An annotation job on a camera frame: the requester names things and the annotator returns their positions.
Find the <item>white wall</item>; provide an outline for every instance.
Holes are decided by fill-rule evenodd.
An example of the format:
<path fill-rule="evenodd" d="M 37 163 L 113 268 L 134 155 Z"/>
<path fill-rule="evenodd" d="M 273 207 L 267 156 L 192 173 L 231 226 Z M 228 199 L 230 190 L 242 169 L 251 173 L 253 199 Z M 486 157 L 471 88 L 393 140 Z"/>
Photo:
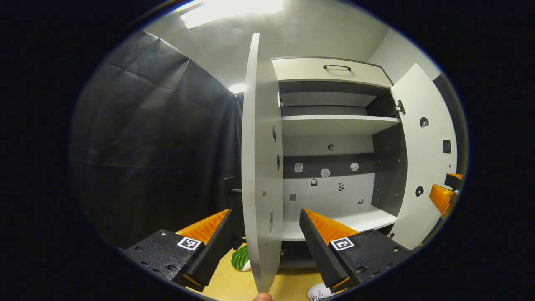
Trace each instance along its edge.
<path fill-rule="evenodd" d="M 417 46 L 399 32 L 388 29 L 385 38 L 372 54 L 368 63 L 383 67 L 394 84 L 417 63 L 432 80 L 441 70 Z"/>

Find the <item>cabinet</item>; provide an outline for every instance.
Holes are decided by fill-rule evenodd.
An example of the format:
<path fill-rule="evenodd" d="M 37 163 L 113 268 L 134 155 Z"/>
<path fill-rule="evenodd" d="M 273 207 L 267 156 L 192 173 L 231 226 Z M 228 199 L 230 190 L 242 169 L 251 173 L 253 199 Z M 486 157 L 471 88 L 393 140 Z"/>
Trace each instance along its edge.
<path fill-rule="evenodd" d="M 268 291 L 281 242 L 302 242 L 308 208 L 413 249 L 440 214 L 432 184 L 456 169 L 453 123 L 415 64 L 393 85 L 380 66 L 269 58 L 253 35 L 243 101 L 243 212 L 253 275 Z M 404 112 L 396 113 L 398 100 Z"/>

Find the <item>watermelon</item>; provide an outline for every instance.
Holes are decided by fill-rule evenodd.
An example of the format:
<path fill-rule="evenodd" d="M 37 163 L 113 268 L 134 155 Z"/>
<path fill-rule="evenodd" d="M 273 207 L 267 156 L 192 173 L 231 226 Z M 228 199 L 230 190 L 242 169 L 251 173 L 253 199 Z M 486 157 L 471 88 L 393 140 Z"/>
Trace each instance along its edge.
<path fill-rule="evenodd" d="M 245 272 L 251 269 L 251 262 L 249 261 L 249 252 L 247 251 L 247 245 L 239 248 L 231 256 L 232 267 L 235 270 Z"/>

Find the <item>black fabric backdrop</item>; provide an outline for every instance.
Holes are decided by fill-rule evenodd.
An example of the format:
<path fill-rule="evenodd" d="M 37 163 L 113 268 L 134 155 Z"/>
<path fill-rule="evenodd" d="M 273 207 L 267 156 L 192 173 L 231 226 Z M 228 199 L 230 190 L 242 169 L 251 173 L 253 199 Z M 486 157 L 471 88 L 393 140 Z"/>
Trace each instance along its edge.
<path fill-rule="evenodd" d="M 227 208 L 241 177 L 242 96 L 138 32 L 87 82 L 72 119 L 70 182 L 101 237 L 127 248 Z"/>

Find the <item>wooden floor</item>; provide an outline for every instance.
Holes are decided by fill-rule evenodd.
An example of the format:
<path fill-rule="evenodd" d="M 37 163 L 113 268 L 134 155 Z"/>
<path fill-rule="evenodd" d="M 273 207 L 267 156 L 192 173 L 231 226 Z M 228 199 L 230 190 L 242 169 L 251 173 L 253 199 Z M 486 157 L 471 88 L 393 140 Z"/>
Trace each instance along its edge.
<path fill-rule="evenodd" d="M 230 250 L 221 258 L 210 284 L 199 294 L 221 301 L 251 301 L 256 297 L 258 291 L 252 271 L 238 272 L 232 267 L 234 252 Z M 308 290 L 322 282 L 316 268 L 284 269 L 275 276 L 269 293 L 276 301 L 308 301 Z"/>

